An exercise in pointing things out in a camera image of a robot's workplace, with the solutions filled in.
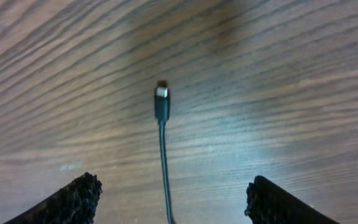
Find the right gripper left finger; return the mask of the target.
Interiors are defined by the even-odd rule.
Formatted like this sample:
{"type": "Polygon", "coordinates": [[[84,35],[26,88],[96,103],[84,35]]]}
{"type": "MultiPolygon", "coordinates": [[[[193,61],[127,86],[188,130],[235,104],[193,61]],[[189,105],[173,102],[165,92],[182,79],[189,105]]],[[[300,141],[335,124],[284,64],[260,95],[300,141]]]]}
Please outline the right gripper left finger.
{"type": "Polygon", "coordinates": [[[92,224],[102,183],[88,172],[5,224],[92,224]]]}

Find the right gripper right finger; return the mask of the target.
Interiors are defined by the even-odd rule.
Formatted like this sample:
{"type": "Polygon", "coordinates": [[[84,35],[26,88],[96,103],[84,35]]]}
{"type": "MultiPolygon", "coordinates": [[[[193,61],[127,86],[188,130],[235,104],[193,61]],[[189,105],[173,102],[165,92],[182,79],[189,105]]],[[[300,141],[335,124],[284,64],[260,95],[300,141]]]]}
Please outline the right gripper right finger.
{"type": "Polygon", "coordinates": [[[338,224],[261,175],[249,183],[244,214],[253,224],[338,224]]]}

